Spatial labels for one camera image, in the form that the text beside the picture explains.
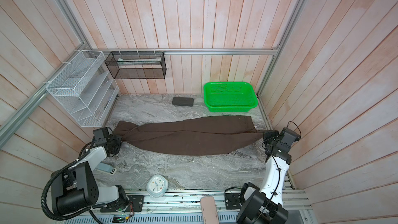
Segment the brown trousers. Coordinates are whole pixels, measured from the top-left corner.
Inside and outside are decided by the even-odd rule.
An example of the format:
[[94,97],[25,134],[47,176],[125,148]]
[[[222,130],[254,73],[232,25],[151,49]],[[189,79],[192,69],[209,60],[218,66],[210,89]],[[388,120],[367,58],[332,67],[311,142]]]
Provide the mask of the brown trousers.
[[250,116],[211,116],[144,125],[119,121],[114,134],[142,150],[184,156],[223,155],[263,137]]

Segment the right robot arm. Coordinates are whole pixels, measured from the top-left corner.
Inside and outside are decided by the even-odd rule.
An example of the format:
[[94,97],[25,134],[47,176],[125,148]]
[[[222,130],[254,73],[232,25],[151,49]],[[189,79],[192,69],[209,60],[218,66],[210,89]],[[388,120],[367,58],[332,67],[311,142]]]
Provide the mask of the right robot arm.
[[283,128],[276,136],[263,134],[262,147],[266,154],[266,170],[260,187],[246,183],[239,199],[241,208],[236,218],[238,224],[284,224],[289,213],[283,207],[282,191],[285,175],[291,163],[289,151],[300,136]]

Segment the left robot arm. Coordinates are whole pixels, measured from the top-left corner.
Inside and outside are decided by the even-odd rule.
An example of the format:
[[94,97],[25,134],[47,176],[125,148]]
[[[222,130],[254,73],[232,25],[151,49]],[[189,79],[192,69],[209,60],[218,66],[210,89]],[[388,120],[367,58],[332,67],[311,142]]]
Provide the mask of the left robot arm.
[[123,212],[129,198],[122,186],[99,187],[93,171],[106,158],[118,154],[122,137],[93,137],[72,163],[52,173],[41,195],[45,215],[54,220],[67,220],[95,208]]

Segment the green plastic basket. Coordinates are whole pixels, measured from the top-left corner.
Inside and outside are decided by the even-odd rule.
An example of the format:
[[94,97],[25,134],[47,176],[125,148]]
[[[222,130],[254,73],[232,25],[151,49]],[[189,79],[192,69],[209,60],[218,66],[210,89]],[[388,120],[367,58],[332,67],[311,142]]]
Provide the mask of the green plastic basket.
[[258,106],[251,84],[246,82],[209,82],[203,87],[204,103],[210,112],[248,112]]

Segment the white alarm clock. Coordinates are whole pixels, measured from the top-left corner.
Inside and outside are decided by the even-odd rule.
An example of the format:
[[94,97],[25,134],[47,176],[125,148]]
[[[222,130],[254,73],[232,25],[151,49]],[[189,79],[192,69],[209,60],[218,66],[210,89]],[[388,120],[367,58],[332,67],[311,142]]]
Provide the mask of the white alarm clock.
[[146,190],[153,198],[162,197],[169,188],[168,180],[162,175],[154,175],[147,183]]

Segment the dark grey rectangular case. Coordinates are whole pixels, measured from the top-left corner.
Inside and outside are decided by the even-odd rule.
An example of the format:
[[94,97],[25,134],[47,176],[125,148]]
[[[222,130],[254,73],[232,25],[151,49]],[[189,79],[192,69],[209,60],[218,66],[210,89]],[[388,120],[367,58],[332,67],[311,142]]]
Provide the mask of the dark grey rectangular case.
[[192,107],[194,105],[194,98],[175,96],[175,97],[173,97],[172,104],[174,106]]

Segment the pink flat device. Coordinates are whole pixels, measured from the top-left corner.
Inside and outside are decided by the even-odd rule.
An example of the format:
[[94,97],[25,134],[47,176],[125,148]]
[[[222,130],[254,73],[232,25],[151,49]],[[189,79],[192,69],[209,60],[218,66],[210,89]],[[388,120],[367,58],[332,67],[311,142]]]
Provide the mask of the pink flat device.
[[215,199],[212,196],[203,197],[200,201],[204,224],[219,224]]

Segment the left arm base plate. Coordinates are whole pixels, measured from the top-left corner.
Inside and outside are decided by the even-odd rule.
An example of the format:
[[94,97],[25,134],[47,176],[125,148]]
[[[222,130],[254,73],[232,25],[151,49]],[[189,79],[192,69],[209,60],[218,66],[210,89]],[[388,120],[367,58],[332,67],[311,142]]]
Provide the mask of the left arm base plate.
[[127,195],[128,202],[126,205],[122,205],[117,208],[110,208],[108,206],[100,209],[101,213],[133,213],[141,212],[143,210],[144,195]]

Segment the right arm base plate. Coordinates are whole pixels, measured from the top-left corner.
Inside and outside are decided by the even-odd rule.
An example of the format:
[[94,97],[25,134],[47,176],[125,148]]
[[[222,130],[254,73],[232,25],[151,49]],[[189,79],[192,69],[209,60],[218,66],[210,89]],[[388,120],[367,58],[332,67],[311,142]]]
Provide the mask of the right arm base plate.
[[244,204],[244,198],[238,192],[226,192],[224,200],[226,209],[240,209]]

